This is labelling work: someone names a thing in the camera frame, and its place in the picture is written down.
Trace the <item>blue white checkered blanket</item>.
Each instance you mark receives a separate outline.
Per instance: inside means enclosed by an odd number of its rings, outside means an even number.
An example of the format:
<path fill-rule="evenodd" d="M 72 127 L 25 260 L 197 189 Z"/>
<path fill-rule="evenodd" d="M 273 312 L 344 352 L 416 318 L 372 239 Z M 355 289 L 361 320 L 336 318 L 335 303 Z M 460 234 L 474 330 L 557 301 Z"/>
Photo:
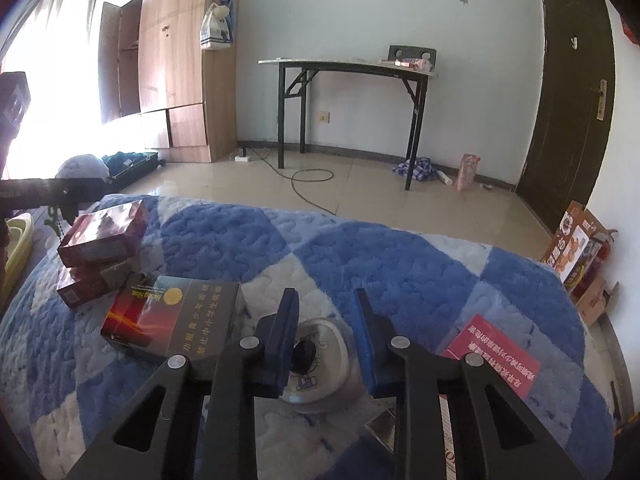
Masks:
<path fill-rule="evenodd" d="M 237 282 L 244 330 L 295 288 L 302 318 L 350 320 L 363 288 L 398 333 L 442 352 L 475 315 L 538 361 L 526 404 L 582 475 L 614 462 L 602 360 L 555 273 L 505 250 L 380 224 L 178 197 L 147 197 L 145 273 Z M 1 322 L 1 409 L 40 474 L 63 478 L 103 426 L 153 374 L 101 335 L 103 297 L 71 309 L 62 264 L 47 252 Z"/>

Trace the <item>clear tape roll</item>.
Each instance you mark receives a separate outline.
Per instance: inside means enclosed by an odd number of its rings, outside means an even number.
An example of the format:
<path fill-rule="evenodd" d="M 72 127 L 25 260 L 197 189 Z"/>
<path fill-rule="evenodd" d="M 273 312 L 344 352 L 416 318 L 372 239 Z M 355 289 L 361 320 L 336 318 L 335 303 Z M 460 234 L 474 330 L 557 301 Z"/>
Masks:
<path fill-rule="evenodd" d="M 280 400 L 297 413 L 346 408 L 364 391 L 352 330 L 337 318 L 313 318 L 297 327 L 288 383 Z"/>

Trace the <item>black folding table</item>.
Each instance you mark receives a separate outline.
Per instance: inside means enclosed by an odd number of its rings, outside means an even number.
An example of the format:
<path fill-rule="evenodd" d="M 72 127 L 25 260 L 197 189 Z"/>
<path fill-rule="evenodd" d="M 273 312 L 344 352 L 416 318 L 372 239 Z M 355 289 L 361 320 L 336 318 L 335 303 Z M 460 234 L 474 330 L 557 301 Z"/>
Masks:
<path fill-rule="evenodd" d="M 404 70 L 382 61 L 273 58 L 277 67 L 276 136 L 278 165 L 290 130 L 285 107 L 300 101 L 299 151 L 318 141 L 338 148 L 390 148 L 405 154 L 410 168 L 418 157 L 428 84 L 437 76 Z"/>

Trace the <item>pink carton on floor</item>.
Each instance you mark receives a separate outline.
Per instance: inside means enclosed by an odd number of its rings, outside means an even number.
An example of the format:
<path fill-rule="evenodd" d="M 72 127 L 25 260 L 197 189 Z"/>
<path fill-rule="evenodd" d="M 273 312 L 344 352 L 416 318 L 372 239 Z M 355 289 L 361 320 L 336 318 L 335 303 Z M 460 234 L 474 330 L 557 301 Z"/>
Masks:
<path fill-rule="evenodd" d="M 462 156 L 456 179 L 457 191 L 465 191 L 473 184 L 479 163 L 480 156 L 474 154 Z"/>

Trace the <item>printed cardboard box by wall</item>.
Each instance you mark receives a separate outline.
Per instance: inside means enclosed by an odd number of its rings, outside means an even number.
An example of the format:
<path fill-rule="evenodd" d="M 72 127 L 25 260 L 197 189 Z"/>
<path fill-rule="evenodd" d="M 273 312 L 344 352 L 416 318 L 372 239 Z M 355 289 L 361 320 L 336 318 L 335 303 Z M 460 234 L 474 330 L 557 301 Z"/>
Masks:
<path fill-rule="evenodd" d="M 571 294 L 598 252 L 606 243 L 612 243 L 616 233 L 616 229 L 607 229 L 589 209 L 572 200 L 540 262 L 550 266 Z"/>

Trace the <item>red cigarette pack lower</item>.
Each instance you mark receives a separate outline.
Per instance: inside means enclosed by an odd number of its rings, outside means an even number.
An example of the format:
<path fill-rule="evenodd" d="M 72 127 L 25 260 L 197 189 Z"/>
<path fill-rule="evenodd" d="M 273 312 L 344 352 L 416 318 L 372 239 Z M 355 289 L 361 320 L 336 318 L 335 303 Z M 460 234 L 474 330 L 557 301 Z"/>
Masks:
<path fill-rule="evenodd" d="M 116 292 L 139 270 L 138 256 L 98 266 L 63 268 L 58 276 L 56 291 L 67 307 L 76 308 L 110 292 Z"/>

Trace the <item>red cigarette pack upper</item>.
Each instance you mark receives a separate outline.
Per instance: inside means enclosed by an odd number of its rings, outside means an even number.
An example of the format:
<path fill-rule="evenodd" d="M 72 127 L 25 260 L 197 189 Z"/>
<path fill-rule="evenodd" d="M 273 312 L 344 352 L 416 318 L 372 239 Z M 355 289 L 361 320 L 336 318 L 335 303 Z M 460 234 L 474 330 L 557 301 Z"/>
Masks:
<path fill-rule="evenodd" d="M 62 238 L 58 256 L 66 268 L 132 258 L 140 250 L 148 220 L 142 200 L 82 214 Z"/>

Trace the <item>wooden wardrobe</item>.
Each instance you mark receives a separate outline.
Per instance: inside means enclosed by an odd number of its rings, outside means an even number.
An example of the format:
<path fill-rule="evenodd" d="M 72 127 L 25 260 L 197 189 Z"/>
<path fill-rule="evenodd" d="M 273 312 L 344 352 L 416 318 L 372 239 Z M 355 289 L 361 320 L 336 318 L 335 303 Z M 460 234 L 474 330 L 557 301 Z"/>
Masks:
<path fill-rule="evenodd" d="M 98 36 L 104 124 L 168 162 L 216 162 L 238 146 L 238 0 L 105 0 Z"/>

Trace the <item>open black suitcase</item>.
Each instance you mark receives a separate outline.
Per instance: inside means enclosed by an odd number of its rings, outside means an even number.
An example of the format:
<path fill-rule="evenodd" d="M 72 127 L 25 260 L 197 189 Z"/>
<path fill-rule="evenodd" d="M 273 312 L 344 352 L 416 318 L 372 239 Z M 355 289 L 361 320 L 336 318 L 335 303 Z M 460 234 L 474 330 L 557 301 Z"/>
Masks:
<path fill-rule="evenodd" d="M 160 155 L 156 151 L 117 152 L 114 155 L 103 156 L 102 162 L 107 166 L 110 174 L 113 192 L 128 188 L 128 186 L 152 174 L 158 167 L 166 165 L 166 162 L 160 159 Z"/>

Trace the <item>light purple plush toy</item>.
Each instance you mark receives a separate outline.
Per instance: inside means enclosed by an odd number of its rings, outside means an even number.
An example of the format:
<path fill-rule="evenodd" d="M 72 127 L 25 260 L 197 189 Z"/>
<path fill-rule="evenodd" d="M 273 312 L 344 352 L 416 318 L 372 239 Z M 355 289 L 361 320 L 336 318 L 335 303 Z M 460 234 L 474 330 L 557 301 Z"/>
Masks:
<path fill-rule="evenodd" d="M 102 159 L 91 154 L 76 155 L 67 159 L 58 168 L 57 179 L 100 178 L 107 181 L 110 170 Z"/>

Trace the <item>yellow plastic basin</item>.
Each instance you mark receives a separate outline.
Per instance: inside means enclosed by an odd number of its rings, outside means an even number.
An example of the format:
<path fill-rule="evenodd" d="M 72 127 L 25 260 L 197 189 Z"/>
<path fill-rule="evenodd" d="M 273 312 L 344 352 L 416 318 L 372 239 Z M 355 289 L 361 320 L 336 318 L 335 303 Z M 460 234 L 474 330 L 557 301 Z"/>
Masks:
<path fill-rule="evenodd" d="M 10 242 L 6 259 L 6 276 L 1 289 L 1 307 L 5 307 L 32 251 L 34 222 L 29 212 L 23 212 L 8 221 Z"/>

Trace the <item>pink items on table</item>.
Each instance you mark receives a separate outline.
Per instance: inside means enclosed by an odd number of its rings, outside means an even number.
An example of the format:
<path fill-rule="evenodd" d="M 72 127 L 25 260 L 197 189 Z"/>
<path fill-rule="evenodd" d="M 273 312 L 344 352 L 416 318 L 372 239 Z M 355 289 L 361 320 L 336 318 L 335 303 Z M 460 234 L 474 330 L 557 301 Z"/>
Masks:
<path fill-rule="evenodd" d="M 404 58 L 403 60 L 385 60 L 383 65 L 395 66 L 404 70 L 417 70 L 418 72 L 430 72 L 433 68 L 429 60 L 423 58 Z"/>

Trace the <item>red white diamond carton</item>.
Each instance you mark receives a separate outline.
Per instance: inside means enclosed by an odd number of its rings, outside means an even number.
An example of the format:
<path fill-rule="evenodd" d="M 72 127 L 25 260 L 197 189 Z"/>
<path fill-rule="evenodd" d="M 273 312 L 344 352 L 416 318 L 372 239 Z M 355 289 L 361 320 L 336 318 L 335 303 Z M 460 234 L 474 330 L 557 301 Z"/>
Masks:
<path fill-rule="evenodd" d="M 533 382 L 509 363 L 530 358 L 474 315 L 442 355 L 437 382 L 448 479 L 542 479 L 550 434 L 523 401 Z"/>

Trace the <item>blue checkered cloth on floor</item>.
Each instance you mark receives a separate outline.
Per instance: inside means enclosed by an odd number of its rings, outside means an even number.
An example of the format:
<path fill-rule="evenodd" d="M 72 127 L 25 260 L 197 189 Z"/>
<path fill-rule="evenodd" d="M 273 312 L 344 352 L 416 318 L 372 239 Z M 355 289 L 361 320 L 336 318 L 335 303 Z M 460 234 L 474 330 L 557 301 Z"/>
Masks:
<path fill-rule="evenodd" d="M 413 164 L 413 170 L 409 171 L 410 160 L 401 162 L 393 168 L 393 173 L 401 177 L 411 174 L 411 179 L 418 182 L 438 180 L 438 170 L 428 157 L 418 157 Z"/>

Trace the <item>red cigarette pack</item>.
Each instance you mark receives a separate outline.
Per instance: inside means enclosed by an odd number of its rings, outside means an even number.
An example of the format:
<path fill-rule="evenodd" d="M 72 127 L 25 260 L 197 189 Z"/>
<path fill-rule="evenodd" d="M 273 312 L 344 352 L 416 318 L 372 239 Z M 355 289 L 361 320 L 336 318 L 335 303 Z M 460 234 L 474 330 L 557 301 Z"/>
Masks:
<path fill-rule="evenodd" d="M 138 256 L 98 266 L 63 268 L 58 276 L 56 291 L 67 307 L 76 308 L 110 292 L 116 292 L 139 270 Z"/>
<path fill-rule="evenodd" d="M 82 214 L 62 238 L 58 256 L 66 268 L 132 258 L 140 250 L 148 220 L 142 200 Z"/>

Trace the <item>dark red cigarette carton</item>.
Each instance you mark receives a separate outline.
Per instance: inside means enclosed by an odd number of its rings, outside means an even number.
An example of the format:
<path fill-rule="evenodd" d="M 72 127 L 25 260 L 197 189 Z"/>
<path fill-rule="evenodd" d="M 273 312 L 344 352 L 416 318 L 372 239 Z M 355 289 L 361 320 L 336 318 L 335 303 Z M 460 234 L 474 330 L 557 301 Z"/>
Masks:
<path fill-rule="evenodd" d="M 101 336 L 149 360 L 205 359 L 238 338 L 244 307 L 238 283 L 136 273 L 107 311 Z"/>

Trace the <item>dark brown door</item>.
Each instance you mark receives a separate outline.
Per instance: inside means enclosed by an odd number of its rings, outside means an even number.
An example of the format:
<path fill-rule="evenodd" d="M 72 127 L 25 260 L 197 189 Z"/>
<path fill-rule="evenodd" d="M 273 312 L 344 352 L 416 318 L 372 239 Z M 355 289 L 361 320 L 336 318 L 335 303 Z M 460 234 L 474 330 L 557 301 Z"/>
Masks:
<path fill-rule="evenodd" d="M 542 0 L 544 69 L 536 124 L 516 192 L 551 232 L 600 174 L 615 94 L 605 0 Z"/>

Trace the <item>white plastic bag hanging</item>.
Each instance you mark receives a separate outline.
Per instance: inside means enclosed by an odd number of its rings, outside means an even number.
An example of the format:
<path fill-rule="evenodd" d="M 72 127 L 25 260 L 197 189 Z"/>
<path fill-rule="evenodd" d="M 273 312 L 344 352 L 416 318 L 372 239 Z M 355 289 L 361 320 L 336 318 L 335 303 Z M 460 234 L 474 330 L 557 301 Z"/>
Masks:
<path fill-rule="evenodd" d="M 213 1 L 205 11 L 200 28 L 202 50 L 226 50 L 233 44 L 232 0 Z"/>

